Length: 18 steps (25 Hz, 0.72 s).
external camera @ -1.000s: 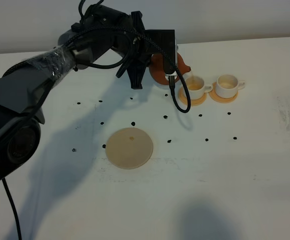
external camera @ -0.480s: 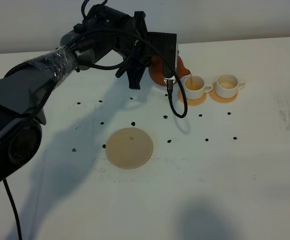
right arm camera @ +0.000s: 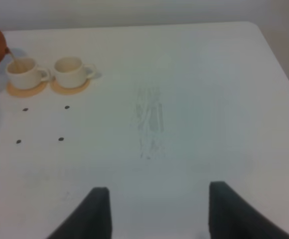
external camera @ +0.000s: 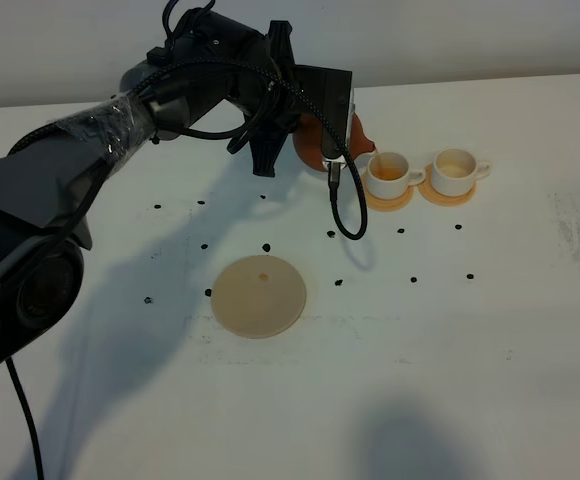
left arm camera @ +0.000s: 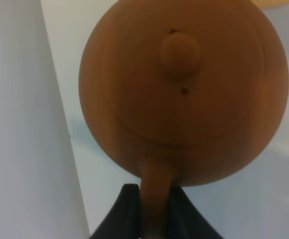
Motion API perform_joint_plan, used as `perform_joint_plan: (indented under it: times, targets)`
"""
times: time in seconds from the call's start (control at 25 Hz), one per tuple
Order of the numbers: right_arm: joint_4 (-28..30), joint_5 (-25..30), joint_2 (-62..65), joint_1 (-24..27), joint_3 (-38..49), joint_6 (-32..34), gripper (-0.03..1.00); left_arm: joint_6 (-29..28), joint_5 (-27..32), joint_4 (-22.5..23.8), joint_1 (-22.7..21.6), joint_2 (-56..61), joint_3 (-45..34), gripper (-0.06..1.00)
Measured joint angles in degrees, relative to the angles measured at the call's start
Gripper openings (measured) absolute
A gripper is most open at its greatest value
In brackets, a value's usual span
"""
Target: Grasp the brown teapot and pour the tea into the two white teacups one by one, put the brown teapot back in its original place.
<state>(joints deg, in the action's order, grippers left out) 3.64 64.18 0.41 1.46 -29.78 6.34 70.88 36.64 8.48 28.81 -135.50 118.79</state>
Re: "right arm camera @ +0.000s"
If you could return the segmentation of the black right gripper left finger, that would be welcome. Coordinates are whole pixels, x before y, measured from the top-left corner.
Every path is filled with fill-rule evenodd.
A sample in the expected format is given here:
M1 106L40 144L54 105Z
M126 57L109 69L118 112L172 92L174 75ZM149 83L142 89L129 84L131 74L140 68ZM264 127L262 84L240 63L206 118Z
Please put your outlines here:
M50 239L110 239L113 226L110 191L93 188Z

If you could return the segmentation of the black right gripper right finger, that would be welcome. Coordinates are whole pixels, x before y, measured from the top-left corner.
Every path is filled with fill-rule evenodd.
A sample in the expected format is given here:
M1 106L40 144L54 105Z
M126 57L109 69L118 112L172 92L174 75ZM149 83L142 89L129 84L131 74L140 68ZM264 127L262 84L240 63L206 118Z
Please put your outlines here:
M212 239L289 239L225 182L209 185L209 232Z

